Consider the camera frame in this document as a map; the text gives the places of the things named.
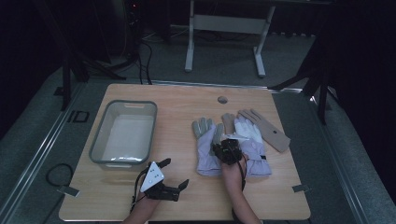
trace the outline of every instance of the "human arm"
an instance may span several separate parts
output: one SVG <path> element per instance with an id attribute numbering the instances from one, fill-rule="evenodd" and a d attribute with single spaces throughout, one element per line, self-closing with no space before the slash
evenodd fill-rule
<path id="1" fill-rule="evenodd" d="M 144 197 L 145 194 L 139 192 L 138 199 Z M 122 224 L 144 224 L 146 223 L 154 213 L 158 204 L 161 200 L 153 200 L 147 197 L 142 198 L 132 210 L 131 214 L 122 221 Z"/>
<path id="2" fill-rule="evenodd" d="M 242 159 L 240 164 L 242 166 L 242 170 L 245 171 L 245 159 Z M 225 188 L 231 199 L 233 210 L 238 219 L 245 224 L 262 224 L 251 209 L 248 200 L 242 192 L 242 176 L 238 164 L 234 163 L 232 165 L 228 165 L 226 163 L 222 163 L 221 171 Z"/>

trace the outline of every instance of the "white metal frame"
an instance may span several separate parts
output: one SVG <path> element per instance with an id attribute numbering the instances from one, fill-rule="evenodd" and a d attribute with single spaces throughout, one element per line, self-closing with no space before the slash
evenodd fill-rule
<path id="1" fill-rule="evenodd" d="M 209 30 L 261 35 L 259 45 L 253 48 L 253 54 L 259 77 L 265 77 L 262 62 L 262 46 L 264 45 L 265 37 L 267 37 L 274 11 L 275 7 L 270 7 L 266 20 L 198 15 L 194 14 L 194 0 L 190 0 L 189 46 L 187 48 L 185 71 L 192 71 L 194 30 Z"/>

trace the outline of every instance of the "wooden table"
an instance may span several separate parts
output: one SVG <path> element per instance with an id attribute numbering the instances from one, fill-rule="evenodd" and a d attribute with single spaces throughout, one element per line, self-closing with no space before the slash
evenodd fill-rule
<path id="1" fill-rule="evenodd" d="M 218 102 L 225 96 L 228 103 Z M 190 183 L 178 202 L 163 201 L 152 220 L 232 220 L 231 203 L 219 176 L 196 173 L 196 139 L 191 123 L 200 117 L 221 122 L 224 113 L 236 114 L 254 108 L 282 129 L 271 93 L 265 89 L 170 85 L 112 84 L 99 108 L 91 133 L 81 154 L 70 187 L 80 190 L 77 198 L 66 196 L 59 212 L 63 220 L 118 221 L 129 214 L 138 172 L 103 170 L 89 158 L 89 150 L 105 111 L 116 99 L 153 101 L 158 106 L 150 161 L 171 158 L 163 168 L 169 187 Z M 273 170 L 269 177 L 248 177 L 244 193 L 260 219 L 307 219 L 310 210 L 290 150 L 278 153 L 265 143 L 267 160 Z"/>

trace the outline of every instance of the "glove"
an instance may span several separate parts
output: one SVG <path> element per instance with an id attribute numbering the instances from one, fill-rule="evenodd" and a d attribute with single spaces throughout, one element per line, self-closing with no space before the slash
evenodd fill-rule
<path id="1" fill-rule="evenodd" d="M 238 140 L 242 152 L 248 155 L 247 176 L 271 175 L 259 128 L 243 116 L 238 116 L 234 120 L 234 125 L 236 133 L 247 138 Z"/>
<path id="2" fill-rule="evenodd" d="M 265 119 L 261 114 L 259 114 L 259 112 L 255 111 L 254 109 L 245 109 L 238 111 L 238 113 L 257 125 L 260 133 L 262 134 L 262 139 L 273 146 L 276 150 L 279 152 L 284 152 L 289 148 L 290 139 L 272 123 Z"/>
<path id="3" fill-rule="evenodd" d="M 212 119 L 200 118 L 192 123 L 192 130 L 197 139 L 198 174 L 221 175 L 220 162 L 211 149 L 211 145 L 220 144 L 224 125 L 220 123 L 216 126 Z"/>

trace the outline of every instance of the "gray storage bin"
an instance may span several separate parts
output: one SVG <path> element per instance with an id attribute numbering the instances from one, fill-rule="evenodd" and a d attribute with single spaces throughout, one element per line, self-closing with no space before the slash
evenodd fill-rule
<path id="1" fill-rule="evenodd" d="M 106 106 L 90 150 L 90 158 L 105 168 L 147 166 L 157 106 L 151 101 L 112 101 Z"/>

